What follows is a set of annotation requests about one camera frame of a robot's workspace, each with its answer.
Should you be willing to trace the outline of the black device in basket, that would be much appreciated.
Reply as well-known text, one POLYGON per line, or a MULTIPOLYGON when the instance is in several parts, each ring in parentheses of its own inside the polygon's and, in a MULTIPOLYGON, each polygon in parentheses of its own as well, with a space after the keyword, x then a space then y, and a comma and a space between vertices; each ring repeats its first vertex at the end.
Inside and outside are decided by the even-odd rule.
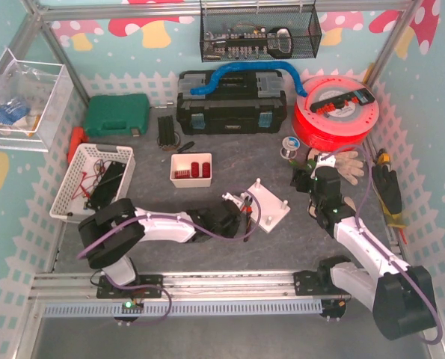
POLYGON ((122 162, 111 162, 102 178, 96 184, 87 201, 87 208, 99 211, 108 206, 116 197, 126 164, 122 162))

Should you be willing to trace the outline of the black yellow work glove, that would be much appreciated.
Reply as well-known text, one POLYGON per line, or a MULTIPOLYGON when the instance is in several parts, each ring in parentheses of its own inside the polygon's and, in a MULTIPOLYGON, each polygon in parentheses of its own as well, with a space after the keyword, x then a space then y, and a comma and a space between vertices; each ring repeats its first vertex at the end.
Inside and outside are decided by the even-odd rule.
POLYGON ((372 168, 372 181, 387 225, 404 228, 402 197, 396 172, 388 165, 375 165, 372 168))

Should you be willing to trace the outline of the white knit work glove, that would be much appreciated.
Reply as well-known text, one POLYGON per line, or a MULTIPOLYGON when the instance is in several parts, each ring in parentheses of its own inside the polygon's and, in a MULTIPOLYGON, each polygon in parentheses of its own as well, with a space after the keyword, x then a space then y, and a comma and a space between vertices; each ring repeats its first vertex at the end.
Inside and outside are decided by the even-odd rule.
POLYGON ((363 161, 356 150, 350 150, 329 156, 318 150, 311 149, 307 155, 308 160, 314 160, 316 168, 328 166, 336 168, 339 175, 351 185, 357 185, 358 179, 364 176, 363 161))

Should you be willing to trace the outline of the black plastic toolbox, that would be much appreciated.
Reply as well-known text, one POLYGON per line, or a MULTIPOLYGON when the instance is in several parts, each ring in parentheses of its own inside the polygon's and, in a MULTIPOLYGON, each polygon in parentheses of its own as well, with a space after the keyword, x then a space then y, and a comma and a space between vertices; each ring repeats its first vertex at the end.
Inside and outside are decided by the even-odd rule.
POLYGON ((287 117, 284 80, 278 70, 225 74, 207 95, 192 95, 213 71, 179 75, 176 119, 186 135, 277 133, 287 117))

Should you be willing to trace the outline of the orange pneumatic tubing reel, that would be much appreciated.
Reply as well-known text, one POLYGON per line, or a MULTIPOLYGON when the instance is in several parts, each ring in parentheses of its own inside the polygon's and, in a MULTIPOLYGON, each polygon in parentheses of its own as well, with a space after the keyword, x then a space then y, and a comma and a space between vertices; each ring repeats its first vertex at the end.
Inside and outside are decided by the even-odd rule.
POLYGON ((365 106, 350 102, 343 109, 323 115, 310 111, 310 105, 315 102, 360 88, 371 92, 367 86, 345 76, 315 76, 308 79, 304 83, 307 96, 298 96, 294 104, 292 128, 295 135, 308 147, 321 152, 331 152, 349 144, 361 144, 378 119, 379 105, 376 99, 374 103, 365 106))

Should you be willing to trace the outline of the green brass pipe fitting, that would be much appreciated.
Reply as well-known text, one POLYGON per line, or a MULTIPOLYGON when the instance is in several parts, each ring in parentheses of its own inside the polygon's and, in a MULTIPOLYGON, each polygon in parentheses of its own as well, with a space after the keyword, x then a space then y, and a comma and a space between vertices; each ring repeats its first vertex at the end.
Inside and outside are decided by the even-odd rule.
POLYGON ((297 161, 295 159, 290 159, 289 163, 294 168, 305 169, 306 171, 312 171, 315 168, 315 166, 316 166, 316 162, 314 160, 312 160, 312 159, 309 159, 309 160, 307 160, 305 162, 300 162, 300 161, 297 161))

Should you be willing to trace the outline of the green plastic tool case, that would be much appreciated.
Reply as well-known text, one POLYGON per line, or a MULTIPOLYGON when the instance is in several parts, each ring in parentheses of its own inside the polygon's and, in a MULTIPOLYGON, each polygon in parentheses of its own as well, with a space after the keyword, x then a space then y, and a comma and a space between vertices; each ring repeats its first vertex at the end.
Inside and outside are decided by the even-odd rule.
POLYGON ((150 102, 144 93, 93 96, 83 122, 90 138, 109 135, 144 135, 148 130, 150 102))

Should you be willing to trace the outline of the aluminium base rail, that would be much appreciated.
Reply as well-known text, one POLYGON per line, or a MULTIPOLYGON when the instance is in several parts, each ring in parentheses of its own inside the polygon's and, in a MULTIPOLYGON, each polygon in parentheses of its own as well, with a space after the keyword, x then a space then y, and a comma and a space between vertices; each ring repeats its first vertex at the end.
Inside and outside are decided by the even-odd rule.
MULTIPOLYGON (((46 301, 95 299, 100 274, 38 274, 29 298, 46 301)), ((236 301, 269 299, 338 299, 347 294, 297 295, 291 271, 196 271, 159 274, 155 285, 165 288, 175 301, 236 301)))

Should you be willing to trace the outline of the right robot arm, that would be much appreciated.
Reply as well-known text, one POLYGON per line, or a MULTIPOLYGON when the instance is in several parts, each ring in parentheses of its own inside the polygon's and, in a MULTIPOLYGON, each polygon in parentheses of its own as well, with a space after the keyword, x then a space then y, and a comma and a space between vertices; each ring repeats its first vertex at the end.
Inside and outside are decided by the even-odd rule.
POLYGON ((388 340, 434 328, 438 343, 443 327, 438 316, 432 276, 422 266, 410 266, 373 235, 341 193, 340 175, 331 163, 308 162, 292 173, 291 185, 310 196, 309 212, 331 238, 356 258, 320 261, 317 289, 339 289, 365 305, 388 340))

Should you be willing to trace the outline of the white plastic parts bin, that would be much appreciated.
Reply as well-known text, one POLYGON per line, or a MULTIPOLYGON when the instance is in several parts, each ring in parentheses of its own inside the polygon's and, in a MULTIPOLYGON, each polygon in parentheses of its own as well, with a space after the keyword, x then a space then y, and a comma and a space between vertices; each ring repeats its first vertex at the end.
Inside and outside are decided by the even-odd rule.
POLYGON ((169 178, 176 188, 210 187, 212 184, 212 154, 173 154, 169 178))

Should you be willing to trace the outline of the orange handled cutting pliers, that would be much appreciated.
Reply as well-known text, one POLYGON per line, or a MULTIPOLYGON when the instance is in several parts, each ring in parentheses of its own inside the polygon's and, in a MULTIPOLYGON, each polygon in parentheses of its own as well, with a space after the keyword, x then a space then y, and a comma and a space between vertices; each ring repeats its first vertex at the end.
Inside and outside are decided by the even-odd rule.
POLYGON ((243 196, 244 205, 242 207, 242 211, 245 213, 245 237, 243 242, 247 242, 250 238, 250 232, 252 228, 252 202, 253 198, 249 194, 244 194, 243 196))

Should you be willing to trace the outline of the white perforated basket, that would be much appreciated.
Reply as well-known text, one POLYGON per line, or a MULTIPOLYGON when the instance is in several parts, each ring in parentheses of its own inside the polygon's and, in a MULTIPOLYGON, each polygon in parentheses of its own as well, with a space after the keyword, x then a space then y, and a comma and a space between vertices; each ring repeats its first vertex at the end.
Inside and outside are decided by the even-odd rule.
POLYGON ((78 146, 64 175, 49 211, 50 216, 68 223, 79 223, 94 214, 96 211, 87 208, 87 201, 111 162, 126 164, 126 170, 112 202, 125 197, 135 169, 133 149, 116 145, 83 143, 78 146))

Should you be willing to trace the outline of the large red spring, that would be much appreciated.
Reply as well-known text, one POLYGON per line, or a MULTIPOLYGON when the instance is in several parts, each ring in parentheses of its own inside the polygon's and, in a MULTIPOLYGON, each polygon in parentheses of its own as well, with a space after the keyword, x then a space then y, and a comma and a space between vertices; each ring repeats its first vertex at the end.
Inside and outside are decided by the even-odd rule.
POLYGON ((211 177, 211 164, 209 162, 204 162, 202 164, 202 177, 203 178, 211 177))
POLYGON ((198 178, 200 176, 200 165, 198 162, 191 163, 191 176, 193 178, 198 178))

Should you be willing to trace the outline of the clear acrylic wall box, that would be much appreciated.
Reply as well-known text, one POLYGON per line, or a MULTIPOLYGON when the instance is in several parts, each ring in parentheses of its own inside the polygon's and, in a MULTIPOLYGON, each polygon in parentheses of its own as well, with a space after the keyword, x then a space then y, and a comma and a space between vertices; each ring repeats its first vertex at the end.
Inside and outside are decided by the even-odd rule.
POLYGON ((0 150, 47 153, 73 92, 67 67, 17 59, 0 70, 0 150))

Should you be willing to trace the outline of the yellow rod in corner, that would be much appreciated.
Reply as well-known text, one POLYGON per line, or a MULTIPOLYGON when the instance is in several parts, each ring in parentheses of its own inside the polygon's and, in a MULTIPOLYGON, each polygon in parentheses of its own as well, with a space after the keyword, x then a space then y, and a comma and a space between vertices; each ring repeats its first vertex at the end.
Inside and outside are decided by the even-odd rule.
POLYGON ((373 67, 374 67, 374 66, 375 66, 375 63, 372 62, 372 63, 369 64, 369 66, 368 66, 367 69, 366 69, 365 75, 364 75, 364 77, 363 77, 363 83, 364 83, 365 85, 367 84, 367 82, 368 82, 368 80, 369 80, 369 77, 370 77, 370 75, 371 75, 371 73, 372 73, 372 70, 373 70, 373 67))

